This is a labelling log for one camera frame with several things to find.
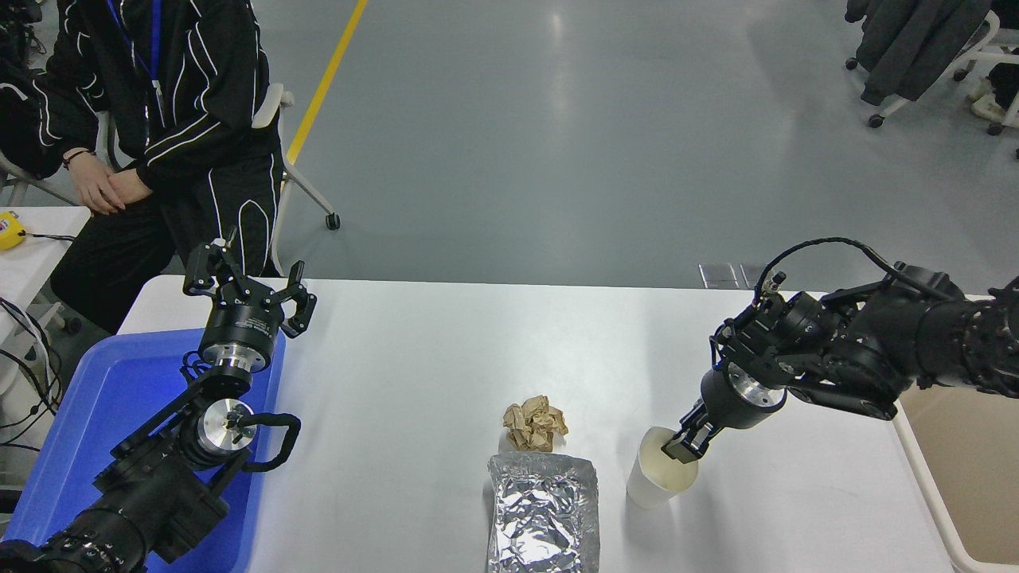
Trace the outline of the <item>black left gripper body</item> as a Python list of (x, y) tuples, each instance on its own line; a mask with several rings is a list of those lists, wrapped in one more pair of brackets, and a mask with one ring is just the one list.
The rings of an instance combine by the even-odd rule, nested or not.
[(242, 353), (251, 361), (269, 361), (283, 322), (280, 305), (264, 305), (273, 294), (273, 287), (255, 280), (216, 287), (213, 309), (199, 344), (201, 358), (218, 361), (228, 347), (244, 347)]

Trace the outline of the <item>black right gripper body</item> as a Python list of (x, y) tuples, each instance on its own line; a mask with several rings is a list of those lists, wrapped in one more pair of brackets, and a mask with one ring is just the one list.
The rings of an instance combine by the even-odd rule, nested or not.
[(700, 395), (714, 428), (756, 427), (785, 406), (786, 389), (765, 387), (742, 368), (713, 369), (700, 381)]

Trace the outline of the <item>person's left hand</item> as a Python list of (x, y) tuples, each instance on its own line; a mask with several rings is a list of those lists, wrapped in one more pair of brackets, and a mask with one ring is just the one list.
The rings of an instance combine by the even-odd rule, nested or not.
[(150, 198), (154, 192), (149, 185), (142, 181), (135, 168), (110, 174), (108, 180), (112, 191), (125, 205)]

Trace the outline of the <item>person's right hand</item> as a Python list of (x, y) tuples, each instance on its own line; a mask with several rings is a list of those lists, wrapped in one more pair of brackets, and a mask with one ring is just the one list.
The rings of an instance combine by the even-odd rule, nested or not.
[(127, 207), (111, 185), (111, 167), (91, 150), (83, 146), (70, 149), (64, 154), (63, 163), (79, 194), (81, 205), (105, 215), (122, 212)]

